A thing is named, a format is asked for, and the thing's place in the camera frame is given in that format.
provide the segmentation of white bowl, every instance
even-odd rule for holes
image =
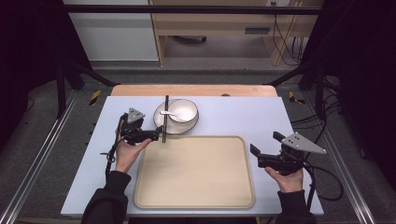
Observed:
[[[169,115],[169,118],[180,123],[190,122],[198,114],[196,104],[184,99],[174,101],[169,105],[168,111],[177,114],[177,116]]]
[[[171,106],[178,101],[182,101],[182,102],[177,103],[175,105],[174,108],[176,108],[177,111],[186,110],[186,111],[189,111],[189,113],[193,112],[193,107],[190,107],[190,106],[187,106],[189,109],[180,108],[181,105],[186,104],[186,102],[184,102],[185,100],[181,100],[181,99],[169,100],[168,111],[173,112],[170,110]],[[157,125],[157,127],[160,127],[163,125],[164,115],[160,114],[160,111],[162,111],[162,110],[165,110],[165,103],[160,104],[154,112],[154,123],[155,123],[155,125]],[[175,116],[169,116],[169,118],[167,120],[166,132],[167,133],[185,133],[185,132],[191,130],[195,126],[195,124],[198,122],[198,119],[199,119],[198,109],[196,109],[195,116],[188,121],[184,120],[184,117],[183,117],[183,120],[181,122],[178,122],[178,121],[176,121]]]

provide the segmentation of aluminum rail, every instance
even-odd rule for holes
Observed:
[[[304,98],[307,99],[307,103],[311,111],[315,114],[314,100],[312,99],[311,94],[307,94],[306,92],[304,92]],[[330,135],[328,130],[324,130],[323,138],[326,142],[326,145],[328,145],[327,151],[330,158],[332,159],[332,164],[334,165],[335,171],[337,172],[341,182],[343,183],[346,195],[348,196],[349,201],[351,202],[360,223],[375,224],[375,219],[370,211],[370,208],[368,207],[366,201],[364,201],[364,198],[361,195],[361,191],[359,190],[355,180],[353,179],[352,174],[349,172],[349,169],[347,168],[346,163],[341,157],[341,154],[338,151],[334,141],[332,140],[332,136]]]
[[[321,7],[235,7],[235,6],[125,6],[59,5],[38,6],[40,10],[66,10],[70,13],[183,13],[183,14],[266,14],[323,15],[341,13],[341,9]]]
[[[7,208],[0,216],[0,224],[14,223],[18,213],[21,211],[21,208],[26,201],[27,196],[32,190],[32,187],[35,184],[35,181],[37,180],[38,175],[40,174],[40,171],[43,168],[47,157],[49,156],[62,128],[64,127],[64,124],[73,109],[77,97],[78,91],[72,91],[68,99],[68,107],[64,111],[63,116],[59,119],[56,119],[55,123],[53,124],[49,135],[47,136],[44,144],[37,153],[37,156],[35,157],[35,160],[29,168],[29,171],[27,172],[25,178],[22,180],[11,202],[8,204]]]

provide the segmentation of gray floor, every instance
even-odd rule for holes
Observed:
[[[97,63],[97,72],[121,83],[249,85],[267,83],[286,74],[293,67],[285,64],[273,67],[261,40],[255,37],[209,36],[205,43],[196,40],[170,39],[169,47],[163,67],[147,62],[130,63],[130,66],[125,66],[125,63]],[[86,81],[84,90],[78,91],[75,106],[19,211],[17,219],[19,223],[61,223],[60,219],[71,223],[70,217],[60,215],[64,195],[72,184],[106,96],[111,92],[111,88],[85,75],[83,78]],[[306,118],[313,114],[309,104],[301,105],[289,101],[290,91],[294,92],[297,99],[304,99],[307,102],[313,97],[311,91],[298,91],[295,85],[298,79],[296,77],[277,87],[279,96],[284,99],[290,120]],[[95,105],[89,105],[92,94],[96,90],[101,90],[102,93]],[[0,209],[2,211],[5,210],[29,171],[55,122],[57,113],[55,83],[50,82],[33,90],[30,96],[33,106],[25,112],[19,127],[0,157],[0,178],[2,179]],[[334,97],[329,98],[328,105],[335,100]],[[316,121],[313,121],[294,126],[294,129],[314,140],[318,136],[319,128],[309,127],[315,125]],[[396,223],[396,214],[392,212],[396,205],[396,193],[382,176],[375,162],[361,158],[356,140],[342,114],[337,111],[332,112],[328,117],[326,130],[330,133],[337,150],[352,173],[376,223]],[[327,147],[326,140],[328,138],[322,137],[318,144]],[[329,156],[313,155],[310,157],[310,162],[336,174],[332,158]],[[316,176],[318,192],[324,197],[336,197],[339,192],[337,183],[320,171],[316,172]],[[350,199],[351,196],[345,194],[337,202],[321,200],[325,215],[318,217],[318,222],[361,223]]]

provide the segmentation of black cable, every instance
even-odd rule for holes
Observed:
[[[275,41],[275,28],[276,28],[276,24],[277,24],[277,22],[276,22],[276,15],[274,15],[274,17],[275,17],[275,20],[274,20],[274,29],[273,29],[273,42],[274,42],[275,48],[277,49],[277,52],[279,53],[279,56],[280,56],[280,58],[282,59],[282,61],[283,61],[284,64],[286,64],[286,65],[298,65],[298,64],[287,63],[287,62],[285,61],[285,58],[283,58],[282,52],[280,52],[280,49],[277,47],[277,43],[276,43],[276,41]]]
[[[106,180],[108,180],[108,177],[110,176],[111,163],[113,163],[116,160],[116,158],[114,157],[114,154],[116,152],[117,145],[124,139],[123,137],[121,139],[119,139],[119,134],[120,134],[121,123],[125,119],[126,116],[128,116],[128,114],[123,114],[120,117],[119,125],[117,126],[117,130],[116,130],[116,140],[114,141],[114,144],[111,147],[111,149],[106,154],[106,158],[107,158],[107,166],[105,169]]]
[[[289,24],[288,32],[289,32],[290,29],[291,29],[291,25],[292,25],[292,22]],[[282,41],[283,41],[283,44],[285,45],[286,50],[288,51],[290,57],[291,57],[295,62],[297,62],[297,64],[286,63],[285,59],[283,58],[282,53],[280,52],[280,49],[277,47],[277,43],[276,43],[276,41],[275,41],[275,28],[276,28],[277,31],[279,32],[279,35],[280,35],[280,37],[281,37],[281,39],[282,39]],[[296,60],[296,58],[294,57],[294,55],[290,53],[290,50],[289,50],[288,45],[287,45],[287,43],[286,43],[286,39],[283,37],[282,33],[280,32],[279,26],[277,25],[276,14],[274,15],[273,41],[274,41],[274,45],[275,45],[275,47],[276,47],[276,49],[277,49],[277,51],[278,51],[278,53],[279,53],[279,55],[280,55],[280,58],[282,59],[282,61],[283,61],[284,64],[286,64],[286,65],[299,65],[298,60]]]
[[[309,190],[308,199],[306,200],[306,207],[308,208],[308,211],[309,211],[309,210],[311,210],[312,199],[314,198],[314,193],[315,193],[317,182],[315,180],[315,176],[312,173],[312,171],[309,170],[309,168],[307,166],[305,166],[305,165],[303,167],[305,168],[305,170],[311,176],[311,189]]]
[[[30,109],[32,109],[32,107],[35,105],[35,99],[33,99],[32,97],[28,98],[29,100],[33,101],[32,104],[25,110],[25,112],[29,111]]]
[[[271,221],[272,221],[273,219],[274,219],[273,217],[269,217],[269,218],[268,218],[268,221],[267,221],[267,222],[265,222],[265,224],[270,224],[270,223],[271,223]]]
[[[308,126],[308,127],[293,128],[293,129],[297,129],[297,130],[301,130],[301,129],[312,129],[312,128],[318,127],[318,126],[320,126],[320,125],[322,125],[322,124],[324,124],[324,122],[321,122],[321,123],[319,123],[319,124],[315,124],[315,125],[312,125],[312,126]]]
[[[312,170],[317,169],[317,170],[320,170],[320,171],[323,171],[323,172],[327,173],[328,175],[331,175],[337,181],[338,186],[340,187],[340,194],[337,197],[335,197],[335,198],[326,198],[326,197],[323,197],[323,196],[321,196],[319,194],[318,197],[320,199],[323,199],[323,200],[326,200],[326,201],[330,201],[330,202],[336,202],[336,201],[340,200],[344,196],[343,184],[341,183],[340,179],[336,175],[334,175],[332,172],[330,172],[330,171],[328,171],[326,169],[323,169],[323,168],[318,167],[318,166],[313,166],[311,164],[309,164],[309,166],[307,166],[307,168],[311,168]]]

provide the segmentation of wire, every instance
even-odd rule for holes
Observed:
[[[340,179],[336,175],[334,175],[332,172],[330,172],[330,171],[328,171],[328,170],[326,170],[324,168],[321,168],[321,167],[318,167],[318,166],[313,166],[311,164],[309,164],[309,166],[307,166],[307,168],[311,168],[312,170],[317,169],[317,170],[323,171],[324,173],[327,173],[328,175],[331,175],[337,181],[338,186],[340,187],[340,194],[337,197],[335,197],[335,198],[326,198],[326,197],[323,197],[322,195],[319,194],[318,197],[320,199],[323,199],[323,200],[326,200],[326,201],[330,201],[330,202],[336,202],[336,201],[340,200],[344,196],[344,191],[345,190],[344,190],[343,184],[341,183]]]
[[[321,123],[316,124],[316,125],[308,126],[308,127],[294,128],[294,129],[312,129],[312,128],[318,127],[318,126],[320,126],[320,125],[322,125],[322,124],[324,124],[324,122],[321,122]]]
[[[314,193],[315,193],[317,182],[316,182],[314,173],[311,170],[309,170],[309,168],[307,166],[303,165],[303,167],[311,176],[311,189],[309,190],[308,199],[306,200],[306,207],[308,208],[308,211],[309,211],[309,210],[311,210],[312,199],[314,198]]]
[[[275,7],[275,6],[276,6],[276,3],[271,3],[271,6]],[[291,29],[291,25],[292,25],[292,22],[290,22],[290,24],[289,24],[288,32],[289,32],[290,29]],[[285,60],[285,58],[283,58],[283,54],[282,54],[282,52],[280,51],[280,49],[278,48],[277,43],[276,43],[276,41],[275,41],[275,29],[277,29],[277,31],[279,32],[279,35],[280,35],[280,37],[281,37],[281,39],[282,39],[282,41],[283,41],[283,44],[284,44],[286,50],[288,51],[290,57],[291,57],[295,62],[297,62],[296,64],[286,63],[286,60]],[[294,54],[290,53],[290,50],[289,50],[288,45],[287,45],[287,43],[286,43],[286,39],[284,38],[284,36],[283,36],[282,33],[280,32],[279,26],[277,25],[276,14],[274,15],[273,41],[274,41],[274,45],[275,45],[275,47],[276,47],[276,49],[277,49],[277,51],[278,51],[278,53],[279,53],[279,55],[280,55],[280,58],[282,59],[282,61],[283,61],[284,64],[286,64],[286,65],[299,65],[299,64],[300,64],[299,58],[302,57],[302,54],[303,54],[303,45],[301,45],[301,43],[303,43],[303,42],[300,43],[299,56],[298,56],[298,57],[295,57]]]
[[[33,101],[32,104],[25,110],[25,112],[29,111],[30,109],[32,109],[32,107],[35,105],[35,99],[33,99],[32,97],[28,98],[29,100]]]

